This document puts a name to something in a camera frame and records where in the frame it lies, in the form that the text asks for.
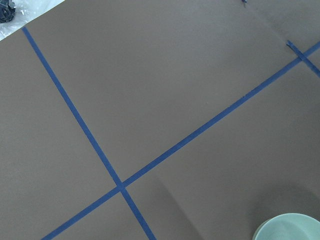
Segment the light green bowl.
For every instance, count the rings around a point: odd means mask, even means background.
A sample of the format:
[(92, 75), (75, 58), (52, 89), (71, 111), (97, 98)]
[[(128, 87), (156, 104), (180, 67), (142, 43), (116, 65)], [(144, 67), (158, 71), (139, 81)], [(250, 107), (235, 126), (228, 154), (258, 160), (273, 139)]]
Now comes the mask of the light green bowl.
[(264, 221), (253, 240), (318, 240), (320, 222), (301, 213), (285, 213)]

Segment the clear crumpled plastic wrap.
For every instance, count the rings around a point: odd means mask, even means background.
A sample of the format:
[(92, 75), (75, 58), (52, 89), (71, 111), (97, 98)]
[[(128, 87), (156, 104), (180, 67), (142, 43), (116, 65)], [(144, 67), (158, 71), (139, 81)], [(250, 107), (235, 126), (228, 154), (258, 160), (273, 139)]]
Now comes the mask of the clear crumpled plastic wrap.
[(0, 23), (0, 40), (24, 27), (27, 23), (63, 3), (63, 0), (13, 0), (15, 3), (14, 19)]

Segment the folded dark blue umbrella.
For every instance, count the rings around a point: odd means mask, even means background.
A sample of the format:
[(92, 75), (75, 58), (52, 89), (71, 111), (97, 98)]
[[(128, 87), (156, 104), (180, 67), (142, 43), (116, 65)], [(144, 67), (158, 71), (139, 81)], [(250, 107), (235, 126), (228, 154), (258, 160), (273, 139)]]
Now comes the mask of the folded dark blue umbrella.
[(12, 0), (0, 0), (0, 23), (11, 22), (15, 17), (16, 6)]

